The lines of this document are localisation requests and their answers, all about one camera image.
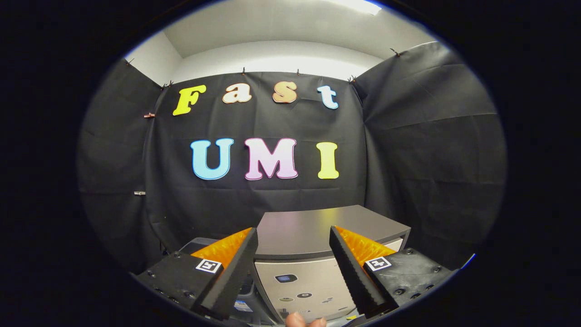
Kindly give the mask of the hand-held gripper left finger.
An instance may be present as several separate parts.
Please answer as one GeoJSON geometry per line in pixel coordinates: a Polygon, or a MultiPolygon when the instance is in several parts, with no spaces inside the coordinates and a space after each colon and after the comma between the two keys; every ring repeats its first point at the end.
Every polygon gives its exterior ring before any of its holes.
{"type": "Polygon", "coordinates": [[[230,318],[259,245],[256,228],[195,249],[189,243],[134,279],[183,310],[219,321],[230,318]]]}

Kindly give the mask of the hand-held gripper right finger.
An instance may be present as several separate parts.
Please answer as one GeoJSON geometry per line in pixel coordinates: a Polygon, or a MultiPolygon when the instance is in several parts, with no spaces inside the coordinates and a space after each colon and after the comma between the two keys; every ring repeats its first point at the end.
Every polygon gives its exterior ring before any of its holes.
{"type": "Polygon", "coordinates": [[[419,250],[394,251],[340,226],[330,228],[329,245],[355,308],[366,319],[410,306],[456,273],[419,250]]]}

